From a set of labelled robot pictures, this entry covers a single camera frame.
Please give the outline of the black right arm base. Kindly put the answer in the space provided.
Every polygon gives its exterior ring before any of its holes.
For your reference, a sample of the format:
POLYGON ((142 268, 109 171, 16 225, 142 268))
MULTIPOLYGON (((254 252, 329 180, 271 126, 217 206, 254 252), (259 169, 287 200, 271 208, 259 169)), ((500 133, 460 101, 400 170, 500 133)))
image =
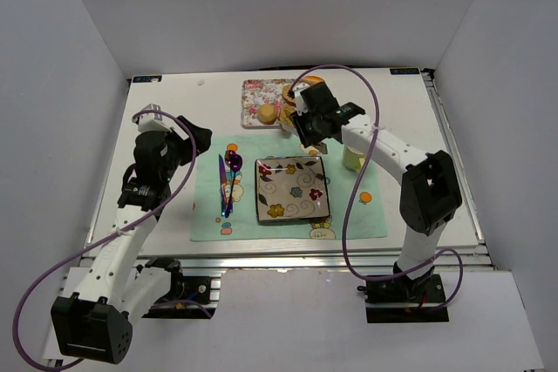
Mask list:
POLYGON ((446 292, 439 274, 431 267, 423 276, 385 281, 366 281, 357 286, 364 297, 366 320, 370 324, 449 322, 446 292))

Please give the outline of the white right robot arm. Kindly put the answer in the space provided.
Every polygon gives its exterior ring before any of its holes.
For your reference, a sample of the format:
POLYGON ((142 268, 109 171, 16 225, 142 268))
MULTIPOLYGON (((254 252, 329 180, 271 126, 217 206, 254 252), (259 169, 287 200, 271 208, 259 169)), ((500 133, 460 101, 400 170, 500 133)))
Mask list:
POLYGON ((431 153, 407 144, 379 127, 364 108, 340 105, 324 81, 303 81, 289 89, 296 110, 289 115, 305 146, 334 139, 364 155, 400 186, 399 212, 406 224, 393 279, 412 292, 433 272, 439 237, 462 205, 457 173, 448 152, 431 153))

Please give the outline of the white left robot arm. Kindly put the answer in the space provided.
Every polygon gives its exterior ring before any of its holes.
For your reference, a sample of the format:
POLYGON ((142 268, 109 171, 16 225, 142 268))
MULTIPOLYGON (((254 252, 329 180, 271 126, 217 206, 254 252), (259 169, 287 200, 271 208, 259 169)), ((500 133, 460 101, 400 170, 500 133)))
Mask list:
POLYGON ((112 230, 83 280, 51 307, 62 355, 118 364, 127 354, 133 326, 154 305, 172 304, 186 282, 176 259, 159 257, 134 264, 164 207, 175 197, 170 182, 181 166, 211 146, 212 132, 179 116, 174 126, 162 114, 135 117, 139 135, 133 163, 125 171, 112 230))

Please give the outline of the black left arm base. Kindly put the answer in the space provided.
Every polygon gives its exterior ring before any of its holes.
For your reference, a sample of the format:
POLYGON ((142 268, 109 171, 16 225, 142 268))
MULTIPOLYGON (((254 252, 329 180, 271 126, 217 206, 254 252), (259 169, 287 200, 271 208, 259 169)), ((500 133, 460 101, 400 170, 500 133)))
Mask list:
POLYGON ((137 265, 135 279, 149 267, 163 268, 171 273, 171 290, 155 302, 158 307, 151 307, 144 318, 209 320, 213 316, 218 301, 216 293, 220 289, 216 276, 184 275, 177 260, 162 258, 137 265))

